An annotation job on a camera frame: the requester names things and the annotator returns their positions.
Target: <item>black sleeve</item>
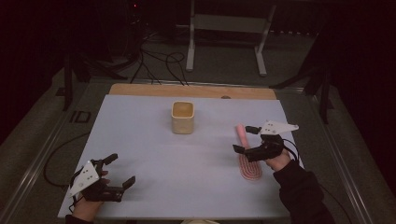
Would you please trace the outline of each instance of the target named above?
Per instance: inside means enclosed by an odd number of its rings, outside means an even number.
[[[72,215],[67,215],[66,216],[66,224],[93,224],[93,222],[87,222],[84,220],[81,220],[79,218],[73,217]]]
[[[291,223],[335,223],[322,202],[324,195],[312,172],[291,161],[274,177],[280,184],[280,200],[290,212]]]

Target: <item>gray carpet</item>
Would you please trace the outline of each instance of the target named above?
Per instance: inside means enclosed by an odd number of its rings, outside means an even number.
[[[264,60],[267,65],[268,77],[258,76],[258,69],[251,46],[233,46],[232,48],[219,44],[198,43],[195,57],[194,71],[186,73],[189,83],[211,83],[229,85],[248,85],[266,87],[276,84],[297,74],[306,53],[313,43],[311,37],[293,35],[270,35],[264,48]],[[183,52],[187,54],[187,45],[183,43],[158,43],[148,42],[144,49],[159,51],[161,53]],[[176,79],[166,69],[166,64],[148,55],[145,55],[145,64],[149,71],[162,83]],[[121,75],[131,77],[138,64],[120,72]],[[177,64],[170,64],[171,71],[181,77]],[[89,84],[75,83],[75,104],[70,111],[63,112],[64,99],[55,96],[55,92],[62,87],[63,72],[54,77],[53,85],[35,104],[29,114],[18,125],[0,150],[0,184],[2,212],[12,204],[11,197],[20,184],[26,169],[32,164],[34,158],[41,152],[43,146],[50,146],[51,150],[62,146],[73,138],[88,133],[94,124],[94,119],[99,111],[104,96],[108,93],[113,83],[119,82],[108,77],[97,75]],[[142,68],[137,75],[136,82],[150,80],[146,68]],[[304,85],[304,80],[293,84],[298,88]],[[301,130],[294,132],[294,138],[300,149],[304,166],[307,170],[315,172],[319,182],[331,194],[325,193],[325,203],[331,210],[337,223],[348,223],[346,209],[352,223],[363,223],[359,211],[354,207],[354,200],[348,193],[340,170],[334,159],[333,148],[329,145],[326,132],[332,134],[340,157],[352,176],[354,187],[360,193],[365,209],[369,213],[366,223],[396,223],[395,199],[387,187],[384,179],[377,170],[370,153],[348,115],[335,88],[332,88],[331,101],[333,109],[329,110],[330,124],[323,126],[318,119],[317,104],[315,99],[305,97],[297,89],[278,91],[277,98],[283,105],[288,121],[298,123]],[[88,123],[69,122],[71,112],[91,112],[92,117]],[[63,120],[56,138],[53,130],[58,120]],[[70,176],[76,169],[79,156],[85,146],[87,135],[83,135],[60,147],[51,158],[48,165],[48,177],[55,183],[67,184]],[[35,184],[28,189],[26,197],[19,198],[18,206],[11,216],[9,223],[64,223],[57,218],[61,206],[64,190],[48,184],[43,175],[42,167],[38,169]],[[138,221],[142,224],[150,223],[179,223],[180,221]],[[98,223],[123,223],[123,221],[98,220]],[[290,223],[288,218],[254,220],[254,221],[221,221],[221,223]]]

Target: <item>square cup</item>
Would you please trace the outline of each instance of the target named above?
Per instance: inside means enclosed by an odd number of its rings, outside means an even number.
[[[192,133],[194,130],[194,104],[176,101],[172,105],[172,132]]]

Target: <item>hand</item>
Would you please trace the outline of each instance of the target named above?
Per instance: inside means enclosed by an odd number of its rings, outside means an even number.
[[[291,158],[289,152],[283,149],[279,156],[265,160],[268,166],[270,166],[275,172],[283,169],[287,164],[289,164]]]
[[[108,171],[103,171],[102,175],[107,175]],[[108,184],[110,180],[108,179],[101,179],[105,184]],[[95,219],[99,208],[102,206],[104,202],[89,202],[82,197],[80,193],[78,196],[78,203],[75,205],[75,209],[73,211],[72,216],[77,217],[81,220],[92,222]]]

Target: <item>dark background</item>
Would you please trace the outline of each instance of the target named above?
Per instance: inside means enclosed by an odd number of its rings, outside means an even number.
[[[96,48],[86,46],[85,51],[96,51],[96,56],[105,57],[111,51],[110,38],[106,36],[110,32],[104,29],[122,27],[108,24],[122,24],[123,17],[115,15],[123,13],[122,6],[128,6],[125,3],[131,4],[131,1],[115,1],[120,8],[112,8],[112,13],[108,14],[100,7],[103,1],[80,2],[80,6],[72,5],[79,9],[72,15],[74,21],[65,19],[65,2],[7,0],[0,3],[0,143],[50,87],[52,76],[63,67],[66,27],[71,25],[75,31],[83,31],[84,24],[91,27],[92,30],[86,35],[74,32],[75,40],[82,42],[80,46],[84,45],[84,38],[90,39],[90,34],[101,36],[97,38],[99,42],[93,43]],[[190,1],[136,2],[141,8],[134,11],[134,16],[141,15],[151,29],[157,29],[164,35],[175,35],[175,24],[189,24]],[[202,1],[197,4],[196,10],[259,16],[259,10],[250,9],[253,2],[248,1],[240,7],[240,1],[219,1],[216,4]],[[321,31],[307,61],[311,63],[324,59],[333,65],[332,84],[340,91],[351,117],[394,193],[395,11],[396,6],[392,2],[365,1],[353,5],[283,3],[276,10],[272,25],[276,34],[298,32],[316,35]],[[89,16],[82,19],[79,13]]]

